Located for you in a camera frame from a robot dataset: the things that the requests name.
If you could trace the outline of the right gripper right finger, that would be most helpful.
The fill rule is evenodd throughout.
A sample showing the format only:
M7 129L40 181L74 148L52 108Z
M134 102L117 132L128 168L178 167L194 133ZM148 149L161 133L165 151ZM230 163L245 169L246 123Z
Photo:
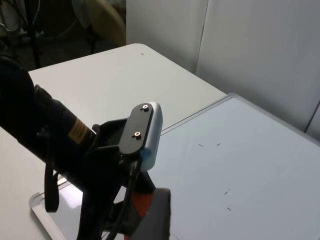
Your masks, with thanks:
M169 240L171 224L171 192L157 188L141 222L130 240Z

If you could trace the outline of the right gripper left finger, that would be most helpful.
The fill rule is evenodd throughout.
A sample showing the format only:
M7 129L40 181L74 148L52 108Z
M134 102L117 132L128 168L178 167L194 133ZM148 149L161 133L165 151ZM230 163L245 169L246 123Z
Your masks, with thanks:
M140 184L140 192L144 194L152 194L156 187L149 175L149 173L146 172L140 172L139 173L139 184Z

